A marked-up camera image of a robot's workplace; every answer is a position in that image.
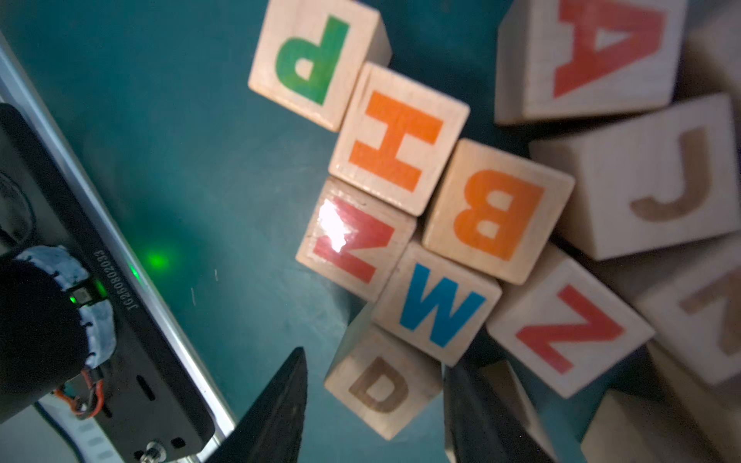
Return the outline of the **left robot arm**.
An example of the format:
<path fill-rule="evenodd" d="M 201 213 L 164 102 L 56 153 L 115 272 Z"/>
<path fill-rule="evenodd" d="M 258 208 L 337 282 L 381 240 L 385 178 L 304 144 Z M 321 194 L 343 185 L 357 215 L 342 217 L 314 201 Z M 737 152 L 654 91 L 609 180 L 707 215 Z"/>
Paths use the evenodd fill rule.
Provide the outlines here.
<path fill-rule="evenodd" d="M 1 420 L 46 394 L 80 420 L 104 406 L 93 371 L 117 345 L 102 282 L 62 246 L 38 244 L 25 193 L 1 177 Z"/>

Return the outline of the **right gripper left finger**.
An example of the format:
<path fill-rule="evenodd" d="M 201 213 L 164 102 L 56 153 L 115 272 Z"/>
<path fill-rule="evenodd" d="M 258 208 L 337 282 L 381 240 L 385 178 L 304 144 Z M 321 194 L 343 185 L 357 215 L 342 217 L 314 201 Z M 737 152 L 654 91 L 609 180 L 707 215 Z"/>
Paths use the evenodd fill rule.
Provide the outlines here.
<path fill-rule="evenodd" d="M 293 349 L 210 462 L 296 462 L 308 397 L 305 350 Z"/>

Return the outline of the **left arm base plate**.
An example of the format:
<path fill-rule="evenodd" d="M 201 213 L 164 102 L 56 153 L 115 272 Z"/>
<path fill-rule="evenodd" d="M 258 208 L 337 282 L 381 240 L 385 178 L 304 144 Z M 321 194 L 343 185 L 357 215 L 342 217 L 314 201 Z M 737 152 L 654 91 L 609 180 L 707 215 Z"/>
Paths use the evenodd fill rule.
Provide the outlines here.
<path fill-rule="evenodd" d="M 204 399 L 25 119 L 1 107 L 1 418 L 44 397 L 127 462 L 200 453 Z"/>

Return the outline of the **wooden block letter D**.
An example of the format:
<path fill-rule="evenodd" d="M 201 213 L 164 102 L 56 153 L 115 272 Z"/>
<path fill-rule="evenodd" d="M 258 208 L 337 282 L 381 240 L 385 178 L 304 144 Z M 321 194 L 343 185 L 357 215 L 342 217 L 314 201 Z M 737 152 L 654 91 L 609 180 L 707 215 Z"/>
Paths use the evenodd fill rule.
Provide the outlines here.
<path fill-rule="evenodd" d="M 442 367 L 373 322 L 373 308 L 345 330 L 324 388 L 390 441 L 442 392 Z"/>

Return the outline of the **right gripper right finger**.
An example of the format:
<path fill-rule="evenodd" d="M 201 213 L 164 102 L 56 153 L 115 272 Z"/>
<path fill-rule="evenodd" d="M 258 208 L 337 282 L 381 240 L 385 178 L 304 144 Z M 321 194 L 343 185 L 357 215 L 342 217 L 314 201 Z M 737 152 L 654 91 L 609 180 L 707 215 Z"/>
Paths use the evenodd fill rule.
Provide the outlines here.
<path fill-rule="evenodd" d="M 551 462 L 471 362 L 444 375 L 446 447 L 457 462 Z"/>

